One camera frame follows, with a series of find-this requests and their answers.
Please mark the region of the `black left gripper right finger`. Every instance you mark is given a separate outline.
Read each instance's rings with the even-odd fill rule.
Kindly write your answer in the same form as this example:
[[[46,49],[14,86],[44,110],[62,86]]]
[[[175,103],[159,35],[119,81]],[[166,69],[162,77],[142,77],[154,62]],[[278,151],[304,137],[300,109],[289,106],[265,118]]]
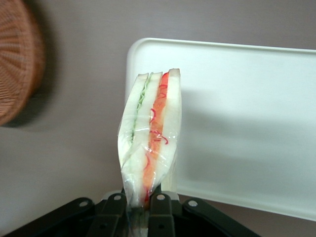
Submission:
[[[175,193],[151,196],[149,237],[257,237],[258,234],[200,198],[184,203]]]

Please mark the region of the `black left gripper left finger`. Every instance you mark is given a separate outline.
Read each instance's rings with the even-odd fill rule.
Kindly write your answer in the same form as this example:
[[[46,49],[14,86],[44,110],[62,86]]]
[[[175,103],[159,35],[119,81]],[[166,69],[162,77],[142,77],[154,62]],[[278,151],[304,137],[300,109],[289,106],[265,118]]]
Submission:
[[[125,237],[125,193],[113,191],[95,204],[77,198],[9,233],[6,237]]]

